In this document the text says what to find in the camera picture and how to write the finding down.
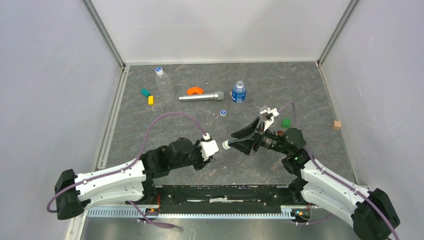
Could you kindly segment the white cap of bottle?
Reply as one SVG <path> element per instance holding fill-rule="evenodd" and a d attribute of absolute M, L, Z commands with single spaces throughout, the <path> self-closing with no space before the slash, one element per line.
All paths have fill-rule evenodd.
<path fill-rule="evenodd" d="M 229 140 L 225 140 L 225 141 L 223 141 L 222 142 L 222 147 L 225 149 L 225 150 L 229 150 L 231 147 L 229 146 L 229 143 L 230 143 L 230 141 Z"/>

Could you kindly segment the blue-white Pocari bottle cap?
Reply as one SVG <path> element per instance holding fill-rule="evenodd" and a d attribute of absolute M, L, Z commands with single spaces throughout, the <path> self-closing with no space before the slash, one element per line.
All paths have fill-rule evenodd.
<path fill-rule="evenodd" d="M 221 116 L 221 117 L 225 117 L 225 116 L 227 115 L 227 111 L 226 111 L 226 110 L 224 110 L 224 109 L 222 109 L 222 110 L 219 112 L 219 114 L 220 114 L 220 116 Z"/>

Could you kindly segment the blue labelled Pocari bottle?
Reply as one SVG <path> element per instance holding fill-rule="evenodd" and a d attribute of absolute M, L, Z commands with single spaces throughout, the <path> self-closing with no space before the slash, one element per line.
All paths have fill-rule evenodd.
<path fill-rule="evenodd" d="M 246 99 L 246 86 L 242 80 L 238 80 L 232 88 L 231 99 L 234 103 L 243 103 Z"/>

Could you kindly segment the clear bottle with blue-white cap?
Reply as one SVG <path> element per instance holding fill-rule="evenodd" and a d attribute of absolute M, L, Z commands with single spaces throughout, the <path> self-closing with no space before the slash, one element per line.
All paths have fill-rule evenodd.
<path fill-rule="evenodd" d="M 164 72 L 162 67 L 155 69 L 155 80 L 160 90 L 161 96 L 165 101 L 171 101 L 174 99 L 174 90 L 171 83 L 171 79 L 167 73 Z"/>

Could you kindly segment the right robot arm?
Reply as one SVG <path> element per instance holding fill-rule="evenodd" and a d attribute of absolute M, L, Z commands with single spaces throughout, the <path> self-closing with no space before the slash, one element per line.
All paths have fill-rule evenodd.
<path fill-rule="evenodd" d="M 282 164 L 296 176 L 290 184 L 289 199 L 319 206 L 350 225 L 361 240 L 388 240 L 400 237 L 396 228 L 401 221 L 388 194 L 353 183 L 329 168 L 306 149 L 303 133 L 298 128 L 272 132 L 270 121 L 257 117 L 248 126 L 231 134 L 223 142 L 225 149 L 246 155 L 265 148 L 285 155 Z"/>

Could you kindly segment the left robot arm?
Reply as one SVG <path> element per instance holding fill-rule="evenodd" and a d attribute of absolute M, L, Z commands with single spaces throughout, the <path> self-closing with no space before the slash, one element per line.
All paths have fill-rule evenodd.
<path fill-rule="evenodd" d="M 56 217 L 68 220 L 91 208 L 118 202 L 151 204 L 158 195 L 154 179 L 189 166 L 199 171 L 218 151 L 213 139 L 202 138 L 192 143 L 181 137 L 114 167 L 88 173 L 67 169 L 54 186 Z"/>

